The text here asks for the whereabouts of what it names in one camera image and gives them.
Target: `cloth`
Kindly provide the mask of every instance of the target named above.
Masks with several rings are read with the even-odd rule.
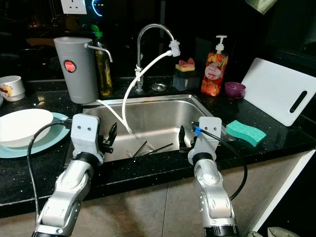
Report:
[[[257,232],[250,232],[247,237],[263,237]],[[299,237],[297,234],[280,227],[269,227],[268,237]]]
[[[264,15],[276,1],[277,0],[246,0],[246,3]]]

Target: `purple bowl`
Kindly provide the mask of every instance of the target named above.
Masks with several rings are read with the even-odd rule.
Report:
[[[245,96],[246,86],[238,82],[225,83],[225,92],[231,99],[241,99]]]

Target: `white cutting board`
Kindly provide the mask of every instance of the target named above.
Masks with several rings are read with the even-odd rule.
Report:
[[[285,126],[291,126],[316,93],[316,78],[255,58],[242,81],[245,100]],[[294,112],[290,109],[301,93],[307,94]]]

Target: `dish soap bottle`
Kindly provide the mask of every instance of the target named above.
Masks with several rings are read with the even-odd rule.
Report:
[[[107,48],[103,42],[103,32],[99,31],[96,25],[91,25],[95,34],[94,44],[96,47]],[[107,53],[95,50],[95,59],[97,64],[97,75],[99,83],[99,93],[101,97],[111,95],[113,92],[111,73],[110,73],[110,59]]]
[[[224,71],[228,61],[228,55],[223,53],[223,39],[227,36],[216,36],[221,38],[220,43],[216,45],[216,53],[208,54],[205,72],[202,81],[201,92],[211,96],[217,96],[221,90]]]

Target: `cutting board handle hole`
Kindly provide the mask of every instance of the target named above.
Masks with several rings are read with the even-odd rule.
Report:
[[[290,113],[293,113],[297,107],[300,105],[300,103],[302,102],[302,100],[305,98],[305,96],[307,95],[307,91],[303,91],[300,96],[297,98],[297,100],[294,102],[293,106],[290,109]]]

